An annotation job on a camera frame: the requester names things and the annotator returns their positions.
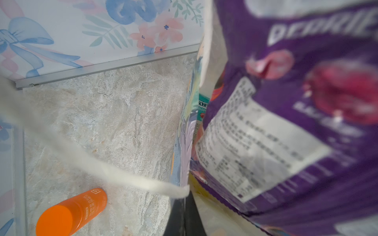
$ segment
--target blue bow pattern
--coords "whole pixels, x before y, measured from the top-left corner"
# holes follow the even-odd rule
[[[27,17],[16,17],[10,21],[8,30],[0,29],[0,53],[4,52],[9,46],[17,55],[27,61],[33,67],[33,69],[27,72],[26,77],[39,76],[37,70],[43,67],[43,62],[33,53],[16,46],[15,44],[17,43],[21,44],[30,51],[38,53],[62,64],[76,68],[82,67],[81,65],[73,62],[75,60],[78,60],[80,58],[79,56],[70,56],[61,53],[50,52],[30,45],[29,43],[49,45],[53,44],[54,40],[37,22]]]

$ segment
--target white label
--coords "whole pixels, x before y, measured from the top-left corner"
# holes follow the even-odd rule
[[[194,134],[193,134],[193,142],[195,140],[195,137],[197,136],[198,129],[200,128],[201,124],[202,124],[202,121],[199,121],[199,120],[197,120],[196,123],[195,123]]]
[[[336,224],[335,229],[345,236],[376,236],[378,232],[378,215]]]
[[[196,144],[202,166],[240,201],[248,201],[327,155],[331,148],[268,111],[246,77]]]
[[[93,192],[94,194],[98,194],[98,193],[101,192],[101,190],[99,190],[99,189],[93,189],[91,192]]]

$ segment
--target plastic bag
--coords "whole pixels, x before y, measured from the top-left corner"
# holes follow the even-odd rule
[[[191,173],[272,235],[377,235],[376,1],[214,4],[228,62],[198,125]],[[200,84],[221,50],[207,32]]]

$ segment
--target white lettering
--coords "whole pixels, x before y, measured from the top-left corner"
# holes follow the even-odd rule
[[[326,22],[327,21],[323,18],[314,19],[314,20],[309,21],[309,23],[306,25],[306,27],[302,31],[301,36],[305,37],[307,35],[314,35],[314,34],[320,33],[321,29],[323,29]]]
[[[204,102],[201,102],[201,101],[199,101],[199,103],[198,103],[200,106],[204,106],[204,107],[206,107],[208,104],[207,103],[204,103]]]
[[[329,129],[339,134],[356,138],[361,137],[364,134],[363,131],[359,130],[356,127],[347,125],[342,122],[335,122],[333,117],[325,116],[320,113],[315,107],[307,106],[303,102],[298,101],[294,103],[293,109],[317,120],[321,125],[328,127]]]
[[[332,34],[339,34],[343,26],[350,20],[352,14],[350,12],[342,12],[330,17],[322,33],[330,31]]]
[[[286,25],[273,25],[268,36],[268,46],[271,46],[284,38],[286,33]]]
[[[365,18],[357,25],[354,36],[356,37],[369,37],[373,34],[368,29],[369,26],[373,26],[377,23],[378,8],[372,8],[368,11]]]
[[[344,34],[350,34],[353,29],[356,28],[356,24],[366,15],[366,9],[361,9],[354,14],[353,18],[350,20],[349,24],[344,29]]]
[[[275,24],[271,27],[267,44],[272,46],[282,39],[297,39],[316,34],[343,34],[354,37],[374,37],[378,41],[378,8],[340,12],[328,18],[294,22],[290,25]]]
[[[301,36],[300,30],[306,26],[306,22],[296,22],[290,25],[289,30],[287,31],[287,39],[295,39]]]

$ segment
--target teal package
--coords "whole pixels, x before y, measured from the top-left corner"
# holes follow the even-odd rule
[[[205,116],[206,109],[208,107],[210,99],[200,94],[198,100],[198,115],[197,120],[202,121],[203,117]]]

